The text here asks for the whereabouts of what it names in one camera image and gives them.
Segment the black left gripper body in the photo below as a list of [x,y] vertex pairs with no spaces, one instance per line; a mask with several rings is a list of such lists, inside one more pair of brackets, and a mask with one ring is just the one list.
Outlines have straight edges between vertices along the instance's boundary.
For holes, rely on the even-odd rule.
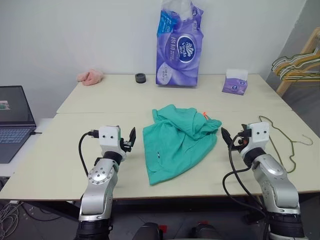
[[129,141],[124,141],[124,138],[120,139],[120,148],[125,152],[131,152],[133,147],[133,140],[130,138]]

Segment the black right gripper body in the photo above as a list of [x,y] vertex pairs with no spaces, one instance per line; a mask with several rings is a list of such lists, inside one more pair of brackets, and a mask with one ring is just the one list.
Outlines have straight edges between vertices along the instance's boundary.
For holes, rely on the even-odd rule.
[[238,132],[236,135],[238,145],[233,145],[233,150],[238,152],[241,152],[249,144],[250,137],[252,136],[252,130],[247,124],[242,124],[241,126],[243,130]]

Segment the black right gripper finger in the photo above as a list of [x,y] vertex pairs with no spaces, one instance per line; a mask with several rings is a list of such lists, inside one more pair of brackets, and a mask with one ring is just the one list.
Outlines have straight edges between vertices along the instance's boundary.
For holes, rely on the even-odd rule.
[[222,127],[220,130],[221,130],[221,136],[222,136],[224,142],[227,144],[228,149],[233,150],[234,143],[233,143],[233,139],[231,138],[230,133],[224,127]]

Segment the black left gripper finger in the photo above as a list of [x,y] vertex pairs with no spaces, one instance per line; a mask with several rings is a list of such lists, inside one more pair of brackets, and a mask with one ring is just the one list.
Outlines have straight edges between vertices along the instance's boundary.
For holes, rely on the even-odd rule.
[[133,147],[134,146],[134,143],[136,141],[136,128],[133,127],[130,134],[129,134],[129,146],[130,147]]

